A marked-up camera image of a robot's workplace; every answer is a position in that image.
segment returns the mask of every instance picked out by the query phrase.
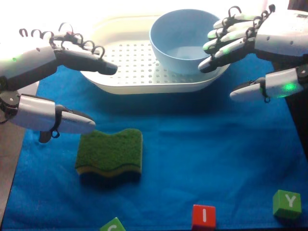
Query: letter block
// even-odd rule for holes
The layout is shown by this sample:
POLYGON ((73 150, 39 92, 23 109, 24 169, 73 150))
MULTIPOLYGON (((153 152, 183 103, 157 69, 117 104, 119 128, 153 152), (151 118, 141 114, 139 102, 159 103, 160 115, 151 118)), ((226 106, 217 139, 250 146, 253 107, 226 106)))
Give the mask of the letter block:
POLYGON ((213 231, 216 228, 215 207, 193 205, 192 213, 192 231, 213 231))
POLYGON ((114 218, 101 227, 100 231, 125 231, 125 228, 118 218, 114 218))
POLYGON ((273 196, 273 215, 280 218, 296 219, 302 213, 300 194, 278 190, 273 196))

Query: white background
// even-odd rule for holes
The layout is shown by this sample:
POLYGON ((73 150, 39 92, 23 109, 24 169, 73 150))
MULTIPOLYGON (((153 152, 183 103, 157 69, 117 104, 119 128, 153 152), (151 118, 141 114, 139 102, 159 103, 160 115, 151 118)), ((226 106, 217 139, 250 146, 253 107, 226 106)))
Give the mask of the white background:
MULTIPOLYGON (((11 0, 1 3, 0 40, 5 37, 19 37, 19 29, 40 29, 56 31, 62 22, 70 23, 74 32, 83 35, 92 25, 114 14, 168 12, 176 9, 200 9, 219 18, 228 15, 228 9, 237 5, 244 13, 261 14, 274 3, 276 10, 285 10, 289 0, 11 0)), ((38 83, 22 89, 21 92, 35 94, 38 83)))

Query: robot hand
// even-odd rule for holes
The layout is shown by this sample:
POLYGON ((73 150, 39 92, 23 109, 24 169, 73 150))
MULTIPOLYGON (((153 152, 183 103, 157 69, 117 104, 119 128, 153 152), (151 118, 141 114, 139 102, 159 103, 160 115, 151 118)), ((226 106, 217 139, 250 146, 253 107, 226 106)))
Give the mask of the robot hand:
POLYGON ((308 13, 287 10, 269 12, 260 16, 245 15, 237 6, 229 9, 229 16, 214 24, 203 49, 211 56, 198 66, 208 73, 219 66, 234 63, 247 54, 254 53, 260 59, 286 63, 293 66, 266 74, 236 87, 230 94, 235 101, 251 101, 285 97, 307 88, 308 85, 308 41, 306 39, 308 13), (231 15, 231 9, 239 12, 231 15))
POLYGON ((24 128, 38 130, 42 143, 51 137, 58 138, 60 132, 91 132, 95 122, 84 113, 55 105, 48 99, 19 95, 18 89, 54 74, 60 65, 104 75, 113 75, 117 71, 116 65, 102 59, 105 52, 102 46, 95 46, 92 41, 83 42, 80 34, 60 32, 61 26, 59 33, 33 30, 31 37, 21 29, 24 38, 0 43, 0 110, 5 115, 0 124, 10 120, 24 128), (39 31, 39 38, 34 37, 35 31, 39 31), (50 33, 50 39, 44 38, 47 33, 50 33))

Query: blue fabric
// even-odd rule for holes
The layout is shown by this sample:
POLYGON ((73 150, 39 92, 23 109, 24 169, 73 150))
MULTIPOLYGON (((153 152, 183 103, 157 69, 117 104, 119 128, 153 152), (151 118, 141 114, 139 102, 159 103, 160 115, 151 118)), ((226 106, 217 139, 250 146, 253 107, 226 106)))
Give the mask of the blue fabric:
POLYGON ((111 189, 84 184, 74 169, 80 135, 40 144, 27 130, 4 230, 97 231, 114 217, 127 231, 189 230, 193 204, 215 206, 218 229, 308 226, 308 164, 285 100, 229 99, 270 71, 249 55, 198 92, 113 95, 60 67, 38 95, 91 115, 103 132, 140 129, 142 177, 111 189), (278 189, 301 194, 298 221, 272 215, 278 189))

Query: red cube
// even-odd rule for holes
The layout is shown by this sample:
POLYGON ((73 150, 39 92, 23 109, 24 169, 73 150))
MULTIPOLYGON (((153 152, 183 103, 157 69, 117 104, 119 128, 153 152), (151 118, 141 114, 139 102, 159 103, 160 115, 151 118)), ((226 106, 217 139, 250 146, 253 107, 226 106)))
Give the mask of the red cube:
POLYGON ((213 231, 216 228, 215 207, 193 205, 192 231, 213 231))

